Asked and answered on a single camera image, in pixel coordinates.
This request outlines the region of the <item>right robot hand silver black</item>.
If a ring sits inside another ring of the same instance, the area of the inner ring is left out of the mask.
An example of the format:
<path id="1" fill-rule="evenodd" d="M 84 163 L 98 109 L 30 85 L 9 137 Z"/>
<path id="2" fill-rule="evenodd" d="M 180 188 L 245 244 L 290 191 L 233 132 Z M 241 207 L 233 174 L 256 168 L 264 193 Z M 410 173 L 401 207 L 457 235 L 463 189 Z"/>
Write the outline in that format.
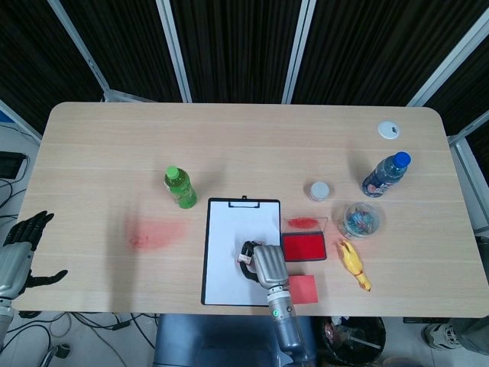
<path id="1" fill-rule="evenodd" d="M 246 241 L 238 255 L 241 273 L 264 289 L 287 287 L 289 273 L 280 246 Z"/>

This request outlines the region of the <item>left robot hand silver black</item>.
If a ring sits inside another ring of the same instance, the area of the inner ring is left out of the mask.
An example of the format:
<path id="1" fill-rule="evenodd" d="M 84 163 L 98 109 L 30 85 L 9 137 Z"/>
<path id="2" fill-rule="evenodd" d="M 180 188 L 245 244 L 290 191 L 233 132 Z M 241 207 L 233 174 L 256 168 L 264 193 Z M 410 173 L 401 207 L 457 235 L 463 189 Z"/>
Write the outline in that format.
<path id="1" fill-rule="evenodd" d="M 1 245 L 1 305 L 20 297 L 27 288 L 56 284 L 67 276 L 63 269 L 51 276 L 33 276 L 32 261 L 44 229 L 54 218 L 46 210 L 17 222 Z"/>

